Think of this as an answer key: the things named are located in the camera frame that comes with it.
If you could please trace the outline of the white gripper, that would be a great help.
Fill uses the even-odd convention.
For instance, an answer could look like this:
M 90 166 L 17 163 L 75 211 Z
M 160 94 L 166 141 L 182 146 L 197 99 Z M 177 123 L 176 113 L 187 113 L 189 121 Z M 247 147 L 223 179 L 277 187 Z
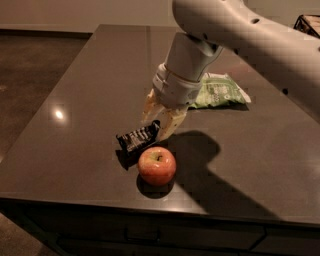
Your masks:
M 202 77 L 203 71 L 197 72 L 195 78 L 186 78 L 169 71 L 164 63 L 158 66 L 153 77 L 154 90 L 147 95 L 142 111 L 143 125 L 160 121 L 158 141 L 168 139 L 182 124 L 186 106 L 193 104 L 199 94 Z

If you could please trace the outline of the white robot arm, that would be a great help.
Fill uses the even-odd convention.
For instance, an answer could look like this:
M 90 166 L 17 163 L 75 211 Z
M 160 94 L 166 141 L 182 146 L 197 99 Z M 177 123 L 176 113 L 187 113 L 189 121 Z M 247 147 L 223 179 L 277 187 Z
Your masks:
M 320 39 L 268 20 L 242 0 L 173 0 L 181 31 L 153 78 L 143 121 L 164 115 L 157 135 L 170 137 L 186 117 L 208 66 L 234 51 L 313 119 L 320 118 Z

